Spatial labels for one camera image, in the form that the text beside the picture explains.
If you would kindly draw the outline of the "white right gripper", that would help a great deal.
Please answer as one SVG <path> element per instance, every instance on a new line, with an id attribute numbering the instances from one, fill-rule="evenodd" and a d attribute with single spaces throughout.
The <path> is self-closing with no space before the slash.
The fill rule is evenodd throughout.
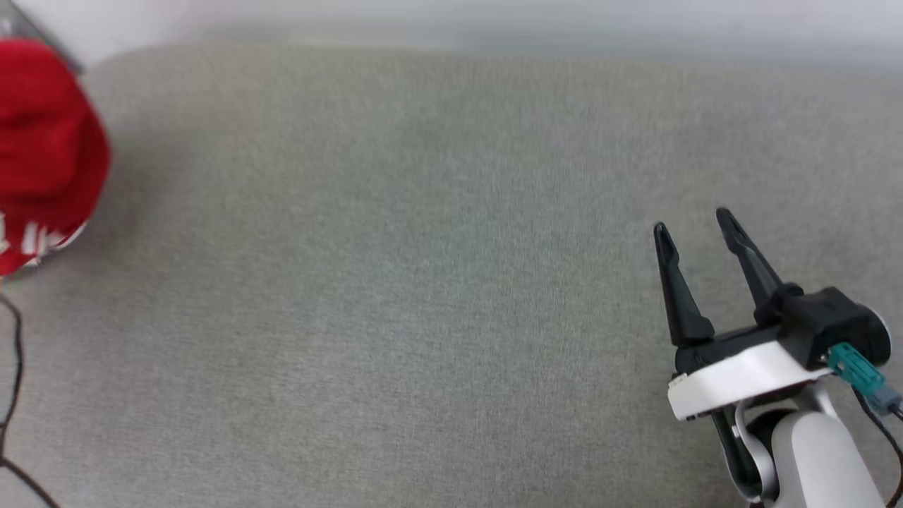
<path id="1" fill-rule="evenodd" d="M 716 209 L 727 248 L 738 258 L 751 292 L 757 325 L 776 325 L 784 304 L 804 290 L 777 276 L 767 258 L 729 209 Z M 679 252 L 664 222 L 653 229 L 659 279 L 671 343 L 675 374 L 667 400 L 676 419 L 689 421 L 740 401 L 780 392 L 830 375 L 822 366 L 807 370 L 778 340 L 777 326 L 751 327 L 714 338 L 714 328 L 702 316 L 679 266 Z"/>

